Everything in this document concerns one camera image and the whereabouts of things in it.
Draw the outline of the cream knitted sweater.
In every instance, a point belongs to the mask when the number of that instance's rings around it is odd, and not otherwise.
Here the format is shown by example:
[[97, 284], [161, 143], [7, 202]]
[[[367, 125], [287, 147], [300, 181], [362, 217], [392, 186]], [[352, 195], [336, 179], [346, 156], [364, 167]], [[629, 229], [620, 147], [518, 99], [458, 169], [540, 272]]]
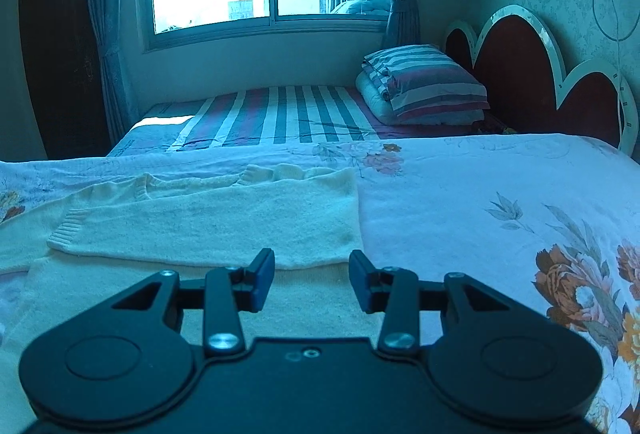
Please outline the cream knitted sweater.
[[276, 278], [265, 308], [243, 321], [249, 338], [375, 338], [380, 323], [360, 310], [347, 276], [349, 253], [361, 245], [349, 168], [251, 165], [178, 180], [143, 174], [10, 218], [1, 226], [1, 269], [25, 279], [1, 342], [2, 431], [21, 431], [34, 417], [17, 376], [24, 348], [163, 269], [201, 278], [269, 248]]

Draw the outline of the white floral bed cover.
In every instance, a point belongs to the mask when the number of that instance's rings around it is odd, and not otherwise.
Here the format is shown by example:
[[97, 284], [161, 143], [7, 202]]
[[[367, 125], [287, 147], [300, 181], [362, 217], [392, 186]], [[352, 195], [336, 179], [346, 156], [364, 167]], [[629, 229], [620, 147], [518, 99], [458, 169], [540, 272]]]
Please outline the white floral bed cover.
[[[1, 226], [97, 184], [280, 164], [354, 171], [359, 249], [375, 266], [427, 280], [463, 272], [580, 334], [603, 365], [588, 420], [603, 433], [638, 431], [639, 167], [594, 138], [413, 138], [3, 163]], [[2, 342], [25, 276], [1, 269], [1, 279]]]

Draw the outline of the striped folded quilt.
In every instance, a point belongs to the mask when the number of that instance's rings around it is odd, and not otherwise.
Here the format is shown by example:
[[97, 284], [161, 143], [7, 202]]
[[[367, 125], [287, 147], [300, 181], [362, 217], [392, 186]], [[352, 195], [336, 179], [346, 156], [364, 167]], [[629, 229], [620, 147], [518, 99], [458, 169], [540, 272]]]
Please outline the striped folded quilt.
[[405, 45], [363, 58], [362, 71], [402, 123], [489, 108], [487, 90], [433, 45]]

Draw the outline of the white pillow under quilt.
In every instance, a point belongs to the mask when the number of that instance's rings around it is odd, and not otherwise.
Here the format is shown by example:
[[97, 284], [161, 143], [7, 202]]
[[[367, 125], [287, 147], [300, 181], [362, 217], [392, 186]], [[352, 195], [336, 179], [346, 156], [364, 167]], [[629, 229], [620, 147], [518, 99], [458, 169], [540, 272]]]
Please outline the white pillow under quilt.
[[360, 72], [356, 77], [356, 89], [374, 116], [385, 125], [469, 126], [475, 122], [483, 121], [485, 117], [483, 110], [463, 110], [428, 114], [402, 122], [394, 115], [390, 103], [383, 99], [364, 72]]

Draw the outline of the scalloped dark red headboard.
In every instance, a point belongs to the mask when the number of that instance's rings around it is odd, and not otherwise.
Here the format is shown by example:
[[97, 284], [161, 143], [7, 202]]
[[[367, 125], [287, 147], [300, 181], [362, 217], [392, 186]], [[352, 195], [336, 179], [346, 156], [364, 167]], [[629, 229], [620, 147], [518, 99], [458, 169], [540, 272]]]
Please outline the scalloped dark red headboard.
[[500, 8], [480, 32], [456, 20], [442, 50], [486, 88], [480, 130], [586, 136], [634, 153], [639, 116], [624, 76], [601, 58], [567, 70], [551, 30], [529, 9]]

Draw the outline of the blue bedding on windowsill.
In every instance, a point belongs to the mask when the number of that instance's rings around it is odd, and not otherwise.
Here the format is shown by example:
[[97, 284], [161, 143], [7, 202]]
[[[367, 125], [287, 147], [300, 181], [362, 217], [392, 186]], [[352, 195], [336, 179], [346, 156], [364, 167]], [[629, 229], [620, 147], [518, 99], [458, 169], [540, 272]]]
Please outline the blue bedding on windowsill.
[[338, 4], [332, 14], [384, 17], [390, 14], [390, 0], [351, 0]]

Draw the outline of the striped bed sheet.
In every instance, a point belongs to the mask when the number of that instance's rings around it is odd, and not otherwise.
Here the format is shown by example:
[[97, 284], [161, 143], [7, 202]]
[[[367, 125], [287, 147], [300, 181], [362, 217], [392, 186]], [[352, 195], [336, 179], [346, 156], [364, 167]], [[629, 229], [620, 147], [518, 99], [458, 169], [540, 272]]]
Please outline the striped bed sheet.
[[480, 110], [443, 113], [431, 124], [392, 125], [353, 87], [262, 87], [152, 107], [111, 150], [112, 157], [216, 147], [361, 142], [470, 134]]

